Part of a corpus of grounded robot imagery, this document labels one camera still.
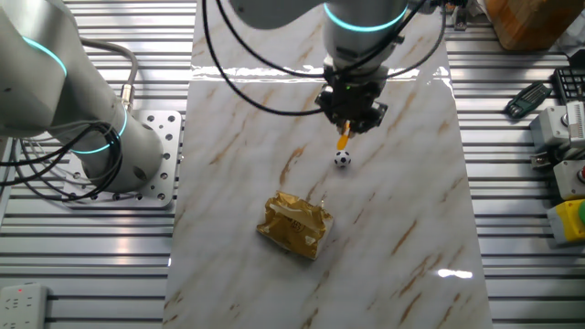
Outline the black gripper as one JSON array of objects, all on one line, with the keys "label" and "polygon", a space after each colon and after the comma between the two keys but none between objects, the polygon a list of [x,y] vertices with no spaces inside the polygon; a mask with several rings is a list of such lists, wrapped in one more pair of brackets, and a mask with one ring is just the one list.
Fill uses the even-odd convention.
[{"label": "black gripper", "polygon": [[352,133],[367,133],[378,127],[388,110],[387,104],[378,101],[386,84],[387,68],[355,69],[339,75],[334,74],[334,69],[324,67],[327,84],[314,100],[319,110],[338,131],[346,123],[344,112],[358,112],[351,122]]}]

